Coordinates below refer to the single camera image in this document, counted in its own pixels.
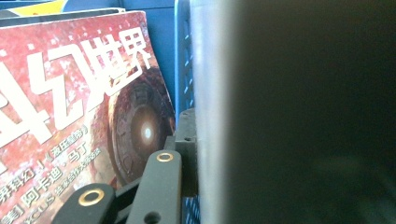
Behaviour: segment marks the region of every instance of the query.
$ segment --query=red cover illustration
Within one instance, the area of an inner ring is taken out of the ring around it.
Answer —
[[[1,223],[50,223],[77,189],[119,188],[175,114],[144,12],[0,29]]]

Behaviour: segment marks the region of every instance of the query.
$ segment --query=black plastic part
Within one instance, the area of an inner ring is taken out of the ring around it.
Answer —
[[[165,146],[163,146],[164,150],[175,150],[175,136],[168,136],[165,141]]]
[[[136,195],[137,188],[139,187],[140,180],[141,178],[138,178],[122,189],[116,191],[116,199],[114,202],[119,211],[131,205],[134,200],[134,196]]]
[[[126,222],[126,219],[129,216],[129,213],[131,212],[132,204],[128,205],[126,208],[120,210],[117,213],[117,218],[116,221],[114,222],[115,224],[124,224]]]
[[[155,152],[148,158],[126,223],[178,224],[180,223],[180,197],[180,154],[172,150]]]
[[[100,195],[95,193],[97,191],[104,193],[101,200],[99,200]],[[85,198],[85,202],[94,202],[95,199],[98,199],[98,202],[84,206],[79,202],[81,197]],[[85,186],[72,194],[64,206],[58,211],[52,223],[99,224],[114,222],[117,214],[116,206],[113,206],[115,197],[114,189],[107,184],[90,184]]]
[[[175,150],[183,160],[182,196],[194,197],[198,194],[197,138],[195,110],[180,113],[176,131]]]

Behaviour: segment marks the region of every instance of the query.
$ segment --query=dark object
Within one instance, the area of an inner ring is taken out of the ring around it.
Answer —
[[[194,197],[198,194],[197,138],[195,110],[181,112],[176,130],[175,150],[183,160],[182,195]]]
[[[108,223],[116,217],[116,194],[107,184],[90,184],[77,190],[59,210],[54,224]]]
[[[395,223],[395,2],[191,3],[203,223]]]
[[[175,151],[153,153],[126,223],[180,223],[181,157]]]

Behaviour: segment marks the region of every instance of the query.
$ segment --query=magazine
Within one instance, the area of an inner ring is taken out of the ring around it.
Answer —
[[[108,14],[125,12],[125,9],[121,7],[107,7],[107,8],[98,8],[98,9],[81,10],[81,11],[73,11],[73,12],[64,12],[60,14],[23,16],[23,17],[14,17],[14,18],[5,18],[5,19],[1,18],[1,12],[2,11],[0,11],[0,27],[7,27],[7,26],[15,26],[15,25],[40,23],[46,21],[65,21],[65,20],[80,19],[87,17],[104,16]]]
[[[58,14],[62,12],[62,8],[66,2],[66,0],[56,0],[25,7],[3,9],[0,10],[0,18]]]
[[[175,130],[145,12],[0,28],[1,223],[143,174]]]

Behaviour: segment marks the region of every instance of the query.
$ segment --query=brass grommet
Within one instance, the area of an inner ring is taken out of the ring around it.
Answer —
[[[161,153],[160,155],[157,156],[157,161],[162,161],[162,162],[167,162],[171,161],[173,159],[173,155],[171,153]]]
[[[96,193],[98,196],[93,200],[87,200],[86,197],[92,193]],[[83,194],[81,194],[81,196],[79,196],[78,203],[81,206],[91,206],[99,203],[104,197],[105,197],[105,192],[102,191],[101,189],[89,189],[86,190]]]

